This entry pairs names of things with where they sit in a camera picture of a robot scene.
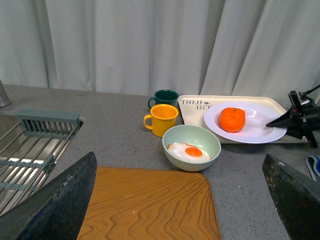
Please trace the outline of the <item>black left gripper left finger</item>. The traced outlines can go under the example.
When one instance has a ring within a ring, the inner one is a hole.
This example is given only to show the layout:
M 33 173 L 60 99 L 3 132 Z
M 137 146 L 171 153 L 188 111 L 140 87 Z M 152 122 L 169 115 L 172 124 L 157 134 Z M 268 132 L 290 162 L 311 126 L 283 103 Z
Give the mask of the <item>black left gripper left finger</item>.
M 97 160 L 89 152 L 0 217 L 2 240 L 75 240 L 92 196 Z

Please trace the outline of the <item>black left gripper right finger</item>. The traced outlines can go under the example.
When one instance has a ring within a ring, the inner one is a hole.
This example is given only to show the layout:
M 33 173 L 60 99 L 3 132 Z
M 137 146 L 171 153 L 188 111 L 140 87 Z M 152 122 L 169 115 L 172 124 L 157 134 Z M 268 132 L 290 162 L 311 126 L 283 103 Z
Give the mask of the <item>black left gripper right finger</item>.
M 292 240 L 320 238 L 320 184 L 267 154 L 263 174 L 277 213 Z

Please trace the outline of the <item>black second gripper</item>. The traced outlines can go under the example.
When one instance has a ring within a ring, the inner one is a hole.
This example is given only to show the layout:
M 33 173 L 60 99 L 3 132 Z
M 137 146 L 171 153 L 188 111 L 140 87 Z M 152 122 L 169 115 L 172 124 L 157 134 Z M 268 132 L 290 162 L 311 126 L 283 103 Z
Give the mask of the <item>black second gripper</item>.
M 320 107 L 307 92 L 292 90 L 288 96 L 291 108 L 277 119 L 267 123 L 269 128 L 287 128 L 286 135 L 302 140 L 305 137 L 312 148 L 318 147 L 313 131 L 320 129 Z

